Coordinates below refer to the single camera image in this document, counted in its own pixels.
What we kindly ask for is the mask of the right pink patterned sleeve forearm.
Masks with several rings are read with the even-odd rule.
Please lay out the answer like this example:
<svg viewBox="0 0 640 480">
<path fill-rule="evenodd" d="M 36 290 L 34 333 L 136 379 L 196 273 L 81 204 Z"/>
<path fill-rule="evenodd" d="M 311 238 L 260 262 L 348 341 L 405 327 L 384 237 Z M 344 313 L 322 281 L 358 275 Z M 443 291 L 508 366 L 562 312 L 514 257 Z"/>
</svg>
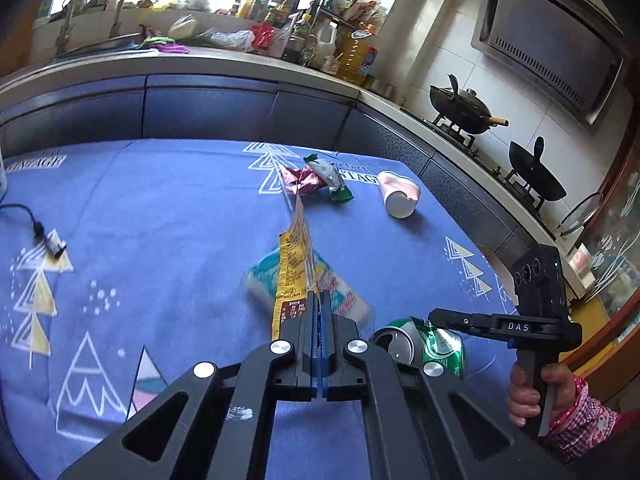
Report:
<svg viewBox="0 0 640 480">
<path fill-rule="evenodd" d="M 639 427 L 639 411 L 623 414 L 607 408 L 590 396 L 584 378 L 573 375 L 575 401 L 551 423 L 542 439 L 566 464 L 574 464 L 597 445 Z"/>
</svg>

